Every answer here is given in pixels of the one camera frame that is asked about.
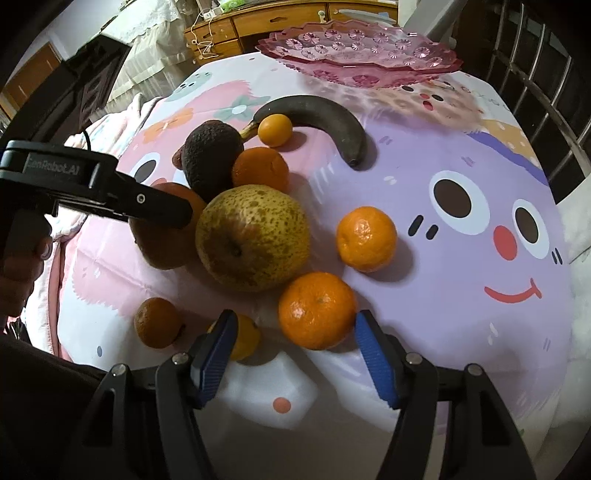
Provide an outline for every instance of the cartoon smile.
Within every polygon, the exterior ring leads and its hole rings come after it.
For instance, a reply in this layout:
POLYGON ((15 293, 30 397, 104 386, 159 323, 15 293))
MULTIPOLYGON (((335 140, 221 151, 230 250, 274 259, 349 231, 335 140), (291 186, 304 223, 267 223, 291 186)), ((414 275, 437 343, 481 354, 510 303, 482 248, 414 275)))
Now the cartoon smile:
POLYGON ((530 288, 521 293, 516 293, 513 295, 507 295, 505 293, 498 292, 490 287, 484 287, 484 291, 490 298, 495 299, 496 301, 501 301, 503 303, 519 303, 521 301, 527 300, 532 295, 535 295, 539 299, 542 298, 542 292, 537 286, 535 286, 533 278, 530 278, 530 283, 530 288))

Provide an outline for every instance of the banana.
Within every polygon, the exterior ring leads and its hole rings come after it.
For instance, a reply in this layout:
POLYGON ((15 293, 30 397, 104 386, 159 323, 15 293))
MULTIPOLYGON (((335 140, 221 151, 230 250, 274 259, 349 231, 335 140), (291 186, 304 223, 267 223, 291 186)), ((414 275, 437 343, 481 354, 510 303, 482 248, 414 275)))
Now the banana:
POLYGON ((358 170, 366 156, 365 130, 344 106, 315 95, 293 95, 266 103, 255 113, 252 122, 240 135, 243 140, 256 135, 258 125, 269 115, 282 113, 297 127, 314 127, 325 131, 335 142, 347 165, 358 170))

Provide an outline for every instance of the banana stem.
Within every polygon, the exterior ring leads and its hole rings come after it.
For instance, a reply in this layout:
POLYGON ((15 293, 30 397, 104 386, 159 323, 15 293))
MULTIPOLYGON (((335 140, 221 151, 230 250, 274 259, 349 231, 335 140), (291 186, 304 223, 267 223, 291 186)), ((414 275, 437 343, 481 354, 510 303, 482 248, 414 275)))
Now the banana stem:
POLYGON ((250 140, 252 137, 256 136, 257 130, 258 123, 252 121, 240 131, 240 136, 242 137, 243 141, 250 140))

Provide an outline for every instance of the screw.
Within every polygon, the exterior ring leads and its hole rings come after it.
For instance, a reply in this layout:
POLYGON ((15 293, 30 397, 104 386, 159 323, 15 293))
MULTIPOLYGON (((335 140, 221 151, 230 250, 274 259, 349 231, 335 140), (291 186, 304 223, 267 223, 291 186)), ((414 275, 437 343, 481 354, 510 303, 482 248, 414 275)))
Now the screw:
POLYGON ((468 373, 470 375, 474 375, 475 377, 479 377, 482 375, 482 367, 480 365, 470 364, 468 365, 468 373))
POLYGON ((406 360, 410 365, 420 365, 423 361, 423 357, 420 355, 420 353, 410 352, 407 353, 406 360))
POLYGON ((114 377, 119 377, 123 375, 127 369, 125 368, 124 364, 117 364, 113 368, 111 368, 111 373, 113 373, 114 377))
POLYGON ((175 353, 173 355, 173 363, 175 365, 186 364, 189 361, 189 356, 185 352, 175 353))

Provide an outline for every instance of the fruit bowl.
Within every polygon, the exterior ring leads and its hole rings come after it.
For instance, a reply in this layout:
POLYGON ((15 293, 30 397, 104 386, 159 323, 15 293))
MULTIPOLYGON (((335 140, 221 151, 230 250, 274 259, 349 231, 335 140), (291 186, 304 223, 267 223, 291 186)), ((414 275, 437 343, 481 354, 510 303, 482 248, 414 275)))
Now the fruit bowl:
POLYGON ((360 20, 307 23, 259 40, 257 49, 316 78, 361 88, 393 88, 456 72, 462 61, 441 43, 400 27, 360 20))

